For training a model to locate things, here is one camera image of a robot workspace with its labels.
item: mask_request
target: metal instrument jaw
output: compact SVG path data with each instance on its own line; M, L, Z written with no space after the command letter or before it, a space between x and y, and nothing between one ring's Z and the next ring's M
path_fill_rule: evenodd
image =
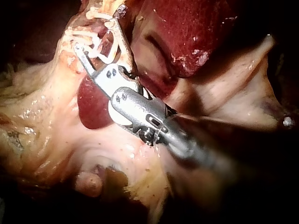
M118 21L111 18L105 26L114 37L108 57L91 52L93 49L80 43L74 45L74 52L91 80L109 98L108 111L112 120L152 146L155 131L166 119L166 104L155 98L134 78L136 71L133 53ZM118 47L121 55L116 60ZM104 63L109 63L97 71L88 55L98 55Z

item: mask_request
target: screw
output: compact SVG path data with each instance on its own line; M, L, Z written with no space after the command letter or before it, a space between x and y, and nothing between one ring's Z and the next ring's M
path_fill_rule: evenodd
M123 101L126 101L127 95L123 93L122 96L121 96L121 98L122 98Z
M116 76L116 70L115 69L112 69L112 74L113 74L113 76Z
M121 98L119 96L116 96L116 102L120 103L121 102Z
M107 72L107 78L111 78L111 71Z

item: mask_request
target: dark background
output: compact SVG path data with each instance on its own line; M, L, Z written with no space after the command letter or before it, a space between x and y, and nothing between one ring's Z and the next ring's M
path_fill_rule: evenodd
M30 35L36 27L62 20L65 25L79 7L78 0L14 0L1 7L1 70L15 42ZM66 15L57 13L62 8ZM236 45L254 43L271 33L279 45L271 52L268 76L277 98L287 108L299 108L298 93L298 9L290 0L252 0L247 3L246 13L235 27L228 42ZM284 54L285 63L278 76L275 76L278 59ZM288 145L296 151L298 145ZM275 184L258 181L252 185L240 184L227 192L223 210L217 216L208 216L192 209L186 203L169 199L161 223L252 223L252 222L296 222L298 195L297 170L286 174L288 178ZM46 202L36 202L20 194L13 182L2 185L7 179L0 176L0 197L6 199L6 212L3 224L29 223L144 223L146 210L140 205L118 204L101 205L97 199L60 189Z

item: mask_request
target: white speck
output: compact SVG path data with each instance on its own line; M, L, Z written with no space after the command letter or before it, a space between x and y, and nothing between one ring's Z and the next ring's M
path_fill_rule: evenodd
M290 117L285 117L283 124L285 127L289 127L289 126L293 125L293 121Z
M68 66L70 66L71 65L71 63L73 62L73 61L75 61L75 57L68 57L67 58L67 64L68 64Z
M195 55L195 54L198 54L199 52L200 52L200 50L195 49L195 50L192 52L192 54Z
M27 133L27 134L31 134L31 133L34 133L34 130L32 129L32 128L30 128L30 127L25 127L25 132Z
M203 66L208 59L209 59L209 54L207 52L203 52L203 54L200 57L198 57L198 60L196 61L196 65Z
M127 150L129 150L130 152L135 151L134 147L132 145L126 144L126 148Z
M138 21L142 21L142 20L144 20L144 17L143 17L143 16L140 16L140 17L138 18Z

